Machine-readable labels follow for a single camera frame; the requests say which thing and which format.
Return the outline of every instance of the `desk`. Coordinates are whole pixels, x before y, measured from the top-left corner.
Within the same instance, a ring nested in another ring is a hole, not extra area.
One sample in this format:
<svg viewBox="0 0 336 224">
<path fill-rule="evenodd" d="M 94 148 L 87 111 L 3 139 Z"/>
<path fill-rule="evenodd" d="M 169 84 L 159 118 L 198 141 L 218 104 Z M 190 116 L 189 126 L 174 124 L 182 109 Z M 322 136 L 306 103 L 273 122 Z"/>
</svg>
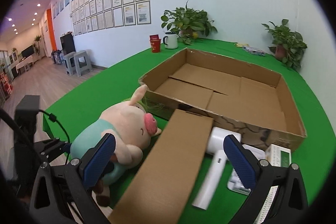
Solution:
<svg viewBox="0 0 336 224">
<path fill-rule="evenodd" d="M 16 65 L 16 71 L 19 71 L 20 68 L 28 65 L 29 63 L 34 63 L 33 56 L 28 56 L 26 59 L 24 59 L 22 62 L 18 63 Z"/>
<path fill-rule="evenodd" d="M 47 111 L 57 116 L 68 131 L 71 141 L 73 141 L 82 130 L 98 119 L 103 110 L 130 98 L 138 87 L 140 76 L 184 47 L 179 45 L 179 48 L 175 50 L 167 50 L 161 47 L 162 52 L 155 54 L 151 53 L 150 49 L 140 52 L 82 83 L 51 105 Z M 230 56 L 266 67 L 283 75 L 307 130 L 308 137 L 293 152 L 292 161 L 300 166 L 308 201 L 311 203 L 320 190 L 334 160 L 336 138 L 322 106 L 304 79 L 297 72 L 284 67 L 273 56 L 251 55 L 230 42 L 198 39 L 190 48 Z M 43 120 L 43 128 L 49 136 L 54 135 L 60 137 L 61 140 L 66 140 L 64 133 L 57 124 L 52 123 L 46 117 Z M 163 129 L 167 122 L 158 118 L 157 123 Z M 232 192 L 226 186 L 232 172 L 231 164 L 228 162 L 209 208 L 204 211 L 191 205 L 210 163 L 211 157 L 205 156 L 179 224 L 225 224 L 245 200 L 246 196 Z M 114 198 L 114 203 L 132 181 L 136 170 L 137 168 L 129 170 L 117 183 L 111 186 L 111 198 Z"/>
</svg>

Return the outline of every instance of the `television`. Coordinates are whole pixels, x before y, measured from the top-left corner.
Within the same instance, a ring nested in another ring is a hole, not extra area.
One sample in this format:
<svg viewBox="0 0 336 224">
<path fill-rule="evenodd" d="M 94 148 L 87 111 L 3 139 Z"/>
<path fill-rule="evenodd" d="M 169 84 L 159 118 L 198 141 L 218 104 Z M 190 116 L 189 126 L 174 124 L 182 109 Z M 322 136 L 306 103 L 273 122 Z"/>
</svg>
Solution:
<svg viewBox="0 0 336 224">
<path fill-rule="evenodd" d="M 28 48 L 26 48 L 25 50 L 23 50 L 22 52 L 22 57 L 29 57 L 32 54 L 34 54 L 34 47 L 33 45 L 29 46 Z"/>
</svg>

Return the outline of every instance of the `red object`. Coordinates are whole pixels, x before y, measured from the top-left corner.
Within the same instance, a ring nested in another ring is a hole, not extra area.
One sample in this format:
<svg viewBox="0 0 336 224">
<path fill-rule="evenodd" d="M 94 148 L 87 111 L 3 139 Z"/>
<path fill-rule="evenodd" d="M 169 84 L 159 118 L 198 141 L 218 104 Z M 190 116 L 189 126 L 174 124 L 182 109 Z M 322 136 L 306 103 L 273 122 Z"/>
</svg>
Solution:
<svg viewBox="0 0 336 224">
<path fill-rule="evenodd" d="M 160 52 L 161 50 L 161 39 L 151 40 L 152 52 Z"/>
<path fill-rule="evenodd" d="M 158 34 L 150 35 L 149 38 L 150 41 L 160 39 Z"/>
<path fill-rule="evenodd" d="M 282 60 L 284 57 L 287 56 L 287 51 L 282 45 L 277 45 L 275 50 L 275 58 L 277 60 Z"/>
</svg>

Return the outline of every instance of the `plush pig toy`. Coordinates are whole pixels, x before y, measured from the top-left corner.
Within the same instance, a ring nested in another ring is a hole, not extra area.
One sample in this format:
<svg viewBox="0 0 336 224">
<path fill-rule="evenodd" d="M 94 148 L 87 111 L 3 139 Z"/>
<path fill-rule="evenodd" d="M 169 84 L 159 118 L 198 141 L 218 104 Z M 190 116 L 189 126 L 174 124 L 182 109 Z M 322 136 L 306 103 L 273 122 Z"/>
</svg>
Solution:
<svg viewBox="0 0 336 224">
<path fill-rule="evenodd" d="M 127 169 L 138 165 L 142 160 L 142 150 L 149 146 L 151 137 L 161 133 L 153 115 L 146 113 L 138 103 L 146 90 L 147 86 L 142 85 L 129 101 L 104 110 L 99 119 L 79 134 L 71 145 L 71 157 L 80 159 L 106 133 L 115 137 L 115 153 L 110 159 L 114 163 L 114 169 L 104 175 L 94 188 L 97 202 L 101 206 L 110 204 L 109 185 L 116 182 Z"/>
</svg>

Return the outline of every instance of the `teal plush clothing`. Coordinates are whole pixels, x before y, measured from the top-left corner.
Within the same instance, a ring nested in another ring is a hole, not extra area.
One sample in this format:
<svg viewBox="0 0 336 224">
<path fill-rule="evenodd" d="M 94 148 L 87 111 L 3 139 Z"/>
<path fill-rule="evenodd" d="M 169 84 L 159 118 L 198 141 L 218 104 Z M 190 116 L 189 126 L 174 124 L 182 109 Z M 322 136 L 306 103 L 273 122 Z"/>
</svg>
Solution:
<svg viewBox="0 0 336 224">
<path fill-rule="evenodd" d="M 71 157 L 81 159 L 90 148 L 97 145 L 101 139 L 101 133 L 108 129 L 112 129 L 120 137 L 113 124 L 102 119 L 98 119 L 96 122 L 84 129 L 71 144 Z M 113 171 L 102 178 L 104 184 L 110 185 L 116 182 L 122 174 L 125 173 L 126 169 L 127 168 L 124 165 L 115 163 Z"/>
</svg>

